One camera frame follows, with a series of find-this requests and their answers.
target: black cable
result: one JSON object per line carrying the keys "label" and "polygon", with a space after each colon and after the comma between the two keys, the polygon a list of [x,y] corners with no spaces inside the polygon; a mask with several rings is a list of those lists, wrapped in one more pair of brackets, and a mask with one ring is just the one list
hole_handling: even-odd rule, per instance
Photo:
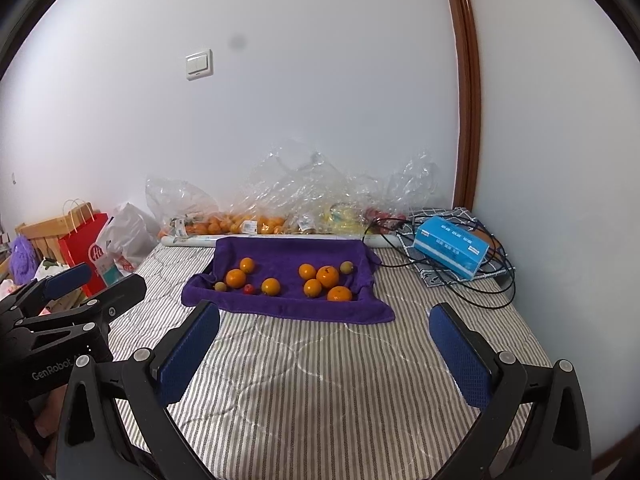
{"label": "black cable", "polygon": [[[515,272],[513,270],[513,266],[511,265],[511,262],[509,261],[504,251],[503,245],[500,243],[500,240],[498,240],[491,232],[489,232],[489,230],[484,226],[484,224],[482,224],[482,222],[479,221],[478,219],[471,219],[470,221],[467,221],[466,219],[461,219],[459,216],[456,216],[454,214],[443,214],[439,216],[445,219],[459,219],[460,220],[459,222],[451,222],[451,223],[455,225],[463,226],[463,227],[471,227],[472,231],[480,231],[480,232],[483,232],[485,235],[487,235],[489,237],[489,240],[491,240],[491,244],[489,247],[489,251],[491,252],[489,253],[489,251],[487,251],[488,253],[487,261],[492,261],[492,260],[496,261],[499,264],[499,266],[495,270],[492,270],[489,272],[479,270],[479,274],[492,274],[494,272],[500,272],[501,270],[504,270],[507,273],[508,277],[510,278],[509,285],[506,286],[505,288],[502,288],[501,290],[481,290],[481,289],[475,288],[474,286],[468,285],[465,282],[450,283],[449,280],[444,279],[443,276],[441,275],[440,271],[442,270],[446,272],[446,268],[444,266],[441,266],[439,262],[437,262],[436,260],[433,260],[429,256],[425,256],[424,258],[420,258],[420,259],[409,256],[403,250],[400,250],[398,247],[396,247],[386,237],[386,234],[382,233],[382,231],[380,232],[380,235],[383,237],[385,242],[393,250],[398,252],[403,258],[407,259],[408,261],[402,264],[394,264],[394,265],[383,264],[382,262],[380,262],[378,266],[385,267],[387,269],[398,269],[401,267],[409,267],[415,264],[429,264],[433,268],[434,272],[436,273],[436,276],[442,282],[442,284],[446,286],[454,295],[456,295],[458,298],[460,298],[461,300],[465,301],[468,304],[471,304],[473,306],[476,306],[478,308],[482,308],[485,310],[499,310],[513,303],[513,299],[515,298],[515,295],[516,295]],[[416,217],[412,218],[411,220],[407,220],[404,218],[393,218],[393,217],[374,218],[365,229],[364,234],[362,235],[362,241],[364,241],[365,236],[373,227],[378,227],[379,230],[380,228],[386,229],[390,232],[395,232],[397,235],[408,238],[407,234],[399,232],[399,228],[403,227],[406,224],[411,224],[412,234],[415,237],[415,223],[416,223],[415,220],[416,220]],[[393,226],[389,226],[387,224],[387,222],[389,221],[393,221],[395,222],[395,224]],[[479,304],[469,298],[466,298],[454,288],[454,285],[460,285],[463,288],[466,288],[467,290],[472,290],[477,294],[489,294],[493,296],[497,294],[505,294],[510,289],[513,289],[513,291],[511,293],[511,298],[505,304],[498,305],[498,306],[490,306],[490,305]]]}

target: plastic bag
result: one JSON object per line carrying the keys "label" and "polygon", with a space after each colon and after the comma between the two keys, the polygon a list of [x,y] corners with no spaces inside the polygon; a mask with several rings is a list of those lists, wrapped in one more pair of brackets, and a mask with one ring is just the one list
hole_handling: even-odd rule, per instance
{"label": "plastic bag", "polygon": [[55,276],[68,268],[69,266],[67,264],[59,264],[57,262],[52,262],[52,260],[42,260],[38,266],[38,270],[36,270],[34,278],[38,281],[44,280],[44,278]]}
{"label": "plastic bag", "polygon": [[287,218],[284,233],[361,236],[374,218],[404,218],[430,206],[437,167],[426,153],[380,180],[349,176],[324,155],[289,142],[254,169],[234,209]]}
{"label": "plastic bag", "polygon": [[142,211],[126,203],[119,206],[95,241],[104,254],[113,258],[118,270],[133,272],[156,246]]}
{"label": "plastic bag", "polygon": [[199,187],[185,180],[150,176],[146,180],[146,205],[163,235],[192,236],[209,232],[212,220],[220,222],[218,204]]}
{"label": "plastic bag", "polygon": [[16,285],[14,280],[2,280],[0,283],[0,301],[4,300],[9,294],[13,294],[20,288],[20,285]]}
{"label": "plastic bag", "polygon": [[150,178],[147,204],[166,234],[340,234],[362,236],[374,218],[402,218],[430,206],[436,166],[423,153],[386,178],[352,176],[306,144],[271,152],[220,212],[203,190]]}

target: screw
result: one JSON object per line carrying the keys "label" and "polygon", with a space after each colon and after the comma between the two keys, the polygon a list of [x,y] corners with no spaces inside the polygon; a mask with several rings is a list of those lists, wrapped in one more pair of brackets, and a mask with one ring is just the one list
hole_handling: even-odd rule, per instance
{"label": "screw", "polygon": [[135,352],[133,352],[133,358],[136,361],[146,361],[149,359],[151,352],[149,348],[138,348]]}
{"label": "screw", "polygon": [[506,365],[512,365],[516,362],[516,356],[512,352],[500,352],[500,361]]}
{"label": "screw", "polygon": [[76,366],[82,368],[83,366],[87,366],[89,364],[89,356],[81,355],[78,359],[76,359]]}
{"label": "screw", "polygon": [[558,366],[564,372],[571,372],[572,370],[574,370],[574,366],[569,361],[567,361],[566,359],[562,359],[558,363]]}

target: bed sheet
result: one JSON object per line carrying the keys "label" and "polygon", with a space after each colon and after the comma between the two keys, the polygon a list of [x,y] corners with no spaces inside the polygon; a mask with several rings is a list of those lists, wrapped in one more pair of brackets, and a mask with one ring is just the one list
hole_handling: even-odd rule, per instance
{"label": "bed sheet", "polygon": [[[158,246],[138,269],[145,300],[111,324],[110,347],[126,359],[180,325],[186,280],[213,248]],[[388,264],[394,250],[376,250]],[[427,288],[411,268],[381,268],[374,293],[396,313],[391,323],[311,322],[221,311],[220,332],[184,397],[168,407],[216,478],[423,479],[458,446],[478,416],[449,375],[428,335],[428,311],[448,301],[496,350],[549,365],[513,306],[481,310],[446,288]],[[475,282],[499,290],[494,280]],[[477,302],[504,302],[481,296]],[[131,441],[146,449],[126,402],[120,411]],[[517,441],[521,406],[503,447]]]}

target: transparent plastic wrap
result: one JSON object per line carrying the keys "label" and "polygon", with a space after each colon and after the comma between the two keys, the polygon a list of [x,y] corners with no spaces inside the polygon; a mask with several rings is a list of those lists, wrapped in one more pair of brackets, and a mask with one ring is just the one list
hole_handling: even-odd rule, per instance
{"label": "transparent plastic wrap", "polygon": [[185,180],[150,176],[145,194],[146,205],[161,226],[159,236],[206,235],[209,226],[222,218],[215,200]]}
{"label": "transparent plastic wrap", "polygon": [[232,209],[285,218],[284,234],[357,234],[363,217],[355,192],[352,179],[321,153],[292,142],[252,171]]}
{"label": "transparent plastic wrap", "polygon": [[292,140],[251,171],[223,212],[207,193],[184,181],[150,178],[146,195],[149,209],[170,235],[360,237],[375,218],[402,218],[431,206],[435,173],[436,165],[421,153],[384,178],[348,175],[322,153]]}

